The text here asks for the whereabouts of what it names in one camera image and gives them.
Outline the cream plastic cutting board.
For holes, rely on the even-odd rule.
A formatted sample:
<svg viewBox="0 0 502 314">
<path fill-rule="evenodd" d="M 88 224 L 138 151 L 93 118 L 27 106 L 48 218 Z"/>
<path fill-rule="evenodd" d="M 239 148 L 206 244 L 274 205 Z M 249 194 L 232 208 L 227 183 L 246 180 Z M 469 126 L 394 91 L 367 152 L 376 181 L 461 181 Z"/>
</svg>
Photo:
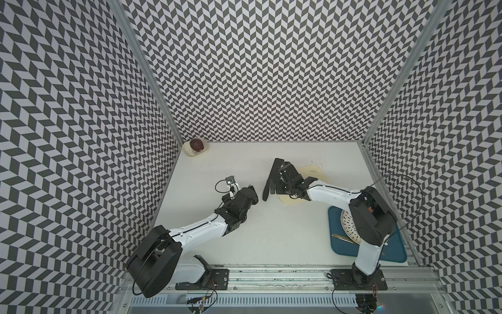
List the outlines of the cream plastic cutting board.
<svg viewBox="0 0 502 314">
<path fill-rule="evenodd" d="M 304 179 L 308 177 L 315 177 L 319 181 L 323 181 L 325 183 L 330 183 L 329 178 L 326 176 L 326 174 L 315 164 L 311 164 L 308 166 L 303 166 L 299 167 L 297 169 L 298 173 L 302 175 Z M 306 200 L 304 199 L 292 199 L 290 196 L 285 195 L 285 194 L 280 194 L 278 195 L 279 200 L 284 204 L 284 205 L 295 205 L 295 204 L 302 204 L 305 203 Z"/>
</svg>

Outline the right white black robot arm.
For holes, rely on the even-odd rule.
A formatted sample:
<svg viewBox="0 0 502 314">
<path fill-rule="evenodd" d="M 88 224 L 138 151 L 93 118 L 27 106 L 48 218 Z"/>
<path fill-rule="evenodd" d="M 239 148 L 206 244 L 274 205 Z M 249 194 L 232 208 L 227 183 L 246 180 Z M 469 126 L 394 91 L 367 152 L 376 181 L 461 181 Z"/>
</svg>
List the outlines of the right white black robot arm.
<svg viewBox="0 0 502 314">
<path fill-rule="evenodd" d="M 294 165 L 276 158 L 267 180 L 270 194 L 291 199 L 322 202 L 350 213 L 360 236 L 358 255 L 350 271 L 337 275 L 341 285 L 358 290 L 372 289 L 380 276 L 380 258 L 390 239 L 397 217 L 376 188 L 349 190 L 324 183 L 316 177 L 302 177 Z"/>
</svg>

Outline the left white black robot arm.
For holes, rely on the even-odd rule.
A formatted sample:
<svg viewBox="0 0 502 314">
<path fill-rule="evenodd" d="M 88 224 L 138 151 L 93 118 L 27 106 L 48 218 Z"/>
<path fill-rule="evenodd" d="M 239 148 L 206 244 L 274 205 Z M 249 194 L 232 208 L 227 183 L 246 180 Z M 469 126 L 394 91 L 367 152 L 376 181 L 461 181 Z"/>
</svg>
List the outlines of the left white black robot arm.
<svg viewBox="0 0 502 314">
<path fill-rule="evenodd" d="M 138 293 L 151 298 L 169 284 L 214 288 L 214 269 L 200 255 L 190 256 L 194 248 L 222 238 L 238 229 L 248 210 L 259 202 L 252 185 L 227 193 L 214 213 L 198 222 L 168 230 L 154 227 L 129 257 L 126 269 Z"/>
</svg>

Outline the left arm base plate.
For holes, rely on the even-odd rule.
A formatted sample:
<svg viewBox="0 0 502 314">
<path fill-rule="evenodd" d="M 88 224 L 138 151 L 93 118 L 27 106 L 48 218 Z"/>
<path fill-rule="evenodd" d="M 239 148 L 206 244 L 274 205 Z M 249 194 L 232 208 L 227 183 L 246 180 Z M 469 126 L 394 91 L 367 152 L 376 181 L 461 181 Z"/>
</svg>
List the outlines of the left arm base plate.
<svg viewBox="0 0 502 314">
<path fill-rule="evenodd" d="M 176 290 L 227 290 L 229 283 L 229 269 L 207 270 L 196 283 L 177 283 Z"/>
</svg>

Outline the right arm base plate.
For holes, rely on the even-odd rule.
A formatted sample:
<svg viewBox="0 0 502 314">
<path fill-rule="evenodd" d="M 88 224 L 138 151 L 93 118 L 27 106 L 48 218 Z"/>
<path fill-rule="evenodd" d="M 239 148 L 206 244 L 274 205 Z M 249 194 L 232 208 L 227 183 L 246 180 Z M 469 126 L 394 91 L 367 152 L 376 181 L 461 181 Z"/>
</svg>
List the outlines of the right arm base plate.
<svg viewBox="0 0 502 314">
<path fill-rule="evenodd" d="M 330 276 L 335 290 L 388 290 L 386 278 L 380 269 L 370 276 L 353 269 L 332 269 Z"/>
</svg>

